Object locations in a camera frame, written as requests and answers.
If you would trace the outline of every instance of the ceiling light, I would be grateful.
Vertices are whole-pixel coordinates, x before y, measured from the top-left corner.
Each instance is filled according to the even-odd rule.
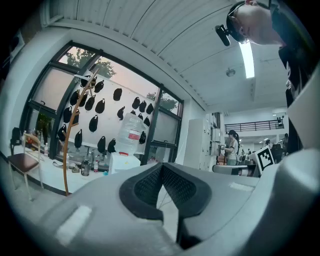
[[[251,44],[250,42],[247,42],[247,43],[239,43],[239,45],[240,45],[240,49],[243,56],[246,78],[254,78],[255,65],[254,65],[254,56],[252,54]]]

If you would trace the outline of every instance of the ceiling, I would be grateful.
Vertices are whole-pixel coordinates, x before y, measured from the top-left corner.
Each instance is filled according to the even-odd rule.
[[[286,105],[287,71],[278,46],[253,45],[255,78],[246,79],[239,44],[225,47],[215,26],[235,0],[51,0],[50,17],[90,23],[140,44],[172,70],[208,112]],[[228,77],[228,68],[235,75]]]

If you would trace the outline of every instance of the man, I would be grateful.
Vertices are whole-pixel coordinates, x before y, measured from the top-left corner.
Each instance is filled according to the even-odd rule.
[[[304,88],[319,61],[319,51],[299,18],[304,4],[285,0],[271,0],[269,7],[256,0],[237,2],[229,11],[226,25],[229,35],[239,43],[279,45],[279,57],[288,70],[286,101],[289,107]],[[298,134],[289,119],[290,140],[288,152],[301,148]]]

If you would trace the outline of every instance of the black window frame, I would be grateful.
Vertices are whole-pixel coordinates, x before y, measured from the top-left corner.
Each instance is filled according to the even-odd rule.
[[[77,47],[81,48],[86,51],[90,51],[93,53],[93,56],[85,63],[85,65],[82,68],[78,68],[75,66],[71,66],[65,63],[59,62],[59,60],[72,48],[72,47]],[[171,148],[173,151],[170,154],[169,161],[174,162],[177,157],[178,153],[178,147],[179,147],[179,140],[180,140],[180,132],[181,132],[181,124],[182,124],[182,116],[183,116],[183,104],[184,101],[180,99],[178,96],[176,96],[173,92],[171,92],[169,89],[167,89],[162,83],[159,83],[155,79],[153,79],[151,76],[145,74],[138,68],[132,66],[131,64],[109,54],[106,52],[103,52],[102,49],[96,49],[92,48],[80,43],[76,43],[73,41],[68,42],[64,47],[62,47],[49,61],[49,63],[42,69],[40,72],[39,76],[37,77],[28,97],[27,101],[25,102],[22,116],[20,119],[20,125],[19,128],[21,132],[23,133],[24,130],[26,130],[29,127],[30,124],[30,116],[33,110],[38,110],[39,113],[43,113],[51,118],[54,118],[54,124],[52,127],[51,131],[51,140],[50,140],[50,145],[49,145],[49,158],[50,159],[58,159],[57,158],[57,147],[59,143],[59,138],[57,138],[57,133],[59,130],[59,125],[61,118],[63,116],[63,111],[68,103],[68,100],[74,91],[75,87],[77,86],[77,83],[75,79],[71,81],[69,86],[67,87],[60,103],[57,108],[57,110],[49,108],[45,105],[42,105],[36,101],[33,100],[33,97],[38,89],[39,86],[41,86],[41,82],[43,78],[47,75],[48,71],[51,68],[56,68],[60,69],[64,72],[71,73],[74,75],[84,75],[84,73],[100,58],[104,57],[107,58],[113,62],[116,62],[120,64],[121,66],[131,70],[132,72],[136,73],[137,75],[143,77],[150,83],[154,84],[155,86],[158,87],[157,95],[155,98],[155,108],[152,116],[152,120],[150,122],[150,127],[149,127],[149,133],[148,137],[146,139],[146,145],[145,145],[145,150],[144,150],[144,155],[141,158],[141,165],[147,164],[148,161],[148,155],[150,152],[150,147],[151,146],[156,146],[156,147],[164,147],[164,148]],[[170,95],[172,98],[174,98],[178,102],[178,114],[174,114],[171,111],[165,109],[164,107],[160,106],[160,100],[163,95],[163,93],[167,93]],[[163,141],[157,141],[154,140],[154,134],[155,134],[155,128],[156,128],[156,123],[157,123],[157,118],[159,112],[162,112],[163,114],[166,114],[176,120],[178,120],[178,128],[176,131],[176,137],[175,137],[175,143],[166,143]]]

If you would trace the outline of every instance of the chair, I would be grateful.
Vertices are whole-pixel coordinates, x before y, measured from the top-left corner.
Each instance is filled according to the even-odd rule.
[[[30,155],[26,154],[26,140],[27,138],[32,139],[34,142],[37,143],[38,145],[38,160],[35,160],[33,157],[31,157]],[[38,168],[39,169],[39,177],[40,177],[40,183],[41,183],[41,187],[44,188],[44,185],[42,184],[42,175],[41,175],[41,168],[40,168],[40,148],[41,148],[41,143],[40,140],[32,135],[32,134],[24,134],[24,140],[23,140],[23,153],[19,153],[19,154],[14,154],[14,155],[10,155],[8,156],[8,162],[9,162],[9,172],[11,175],[11,179],[12,179],[12,184],[14,189],[16,190],[16,184],[14,181],[14,176],[12,174],[12,166],[14,166],[18,171],[20,171],[21,173],[23,173],[24,175],[24,180],[25,180],[25,185],[26,185],[26,190],[28,192],[29,195],[29,200],[32,201],[32,197],[29,191],[29,185],[28,185],[28,178],[27,178],[27,174]]]

